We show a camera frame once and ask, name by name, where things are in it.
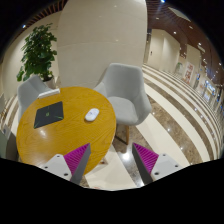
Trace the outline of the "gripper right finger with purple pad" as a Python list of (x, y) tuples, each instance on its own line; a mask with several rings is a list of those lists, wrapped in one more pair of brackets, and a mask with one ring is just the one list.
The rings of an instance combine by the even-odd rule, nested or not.
[(145, 185), (182, 169), (168, 154), (157, 154), (137, 143), (132, 144), (132, 154)]

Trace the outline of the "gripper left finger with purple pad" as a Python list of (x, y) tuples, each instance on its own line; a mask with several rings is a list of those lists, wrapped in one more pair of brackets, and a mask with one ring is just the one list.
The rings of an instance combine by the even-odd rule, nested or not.
[(90, 154), (90, 144), (85, 144), (66, 155), (56, 154), (42, 166), (42, 169), (79, 185)]

